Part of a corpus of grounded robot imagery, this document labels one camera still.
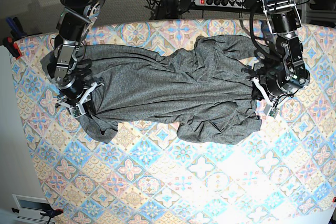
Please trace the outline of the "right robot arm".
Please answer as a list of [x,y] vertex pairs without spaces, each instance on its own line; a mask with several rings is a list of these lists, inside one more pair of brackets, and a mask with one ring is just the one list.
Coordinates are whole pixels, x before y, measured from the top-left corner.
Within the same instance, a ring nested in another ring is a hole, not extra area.
[[96,22],[105,0],[60,0],[64,6],[57,24],[46,75],[60,94],[56,107],[64,106],[74,118],[88,112],[91,93],[102,86],[100,80],[86,80],[91,61],[85,60],[85,38]]

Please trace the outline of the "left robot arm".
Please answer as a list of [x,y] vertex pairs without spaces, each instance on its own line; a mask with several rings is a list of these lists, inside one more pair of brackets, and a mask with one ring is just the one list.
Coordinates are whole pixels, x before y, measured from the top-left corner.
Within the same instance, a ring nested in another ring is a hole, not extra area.
[[275,43],[266,52],[255,40],[254,33],[250,33],[257,51],[264,56],[264,66],[255,72],[252,82],[266,102],[264,113],[275,118],[278,105],[310,83],[310,73],[302,55],[303,45],[297,34],[302,23],[295,0],[259,0],[250,18],[257,8],[263,11]]

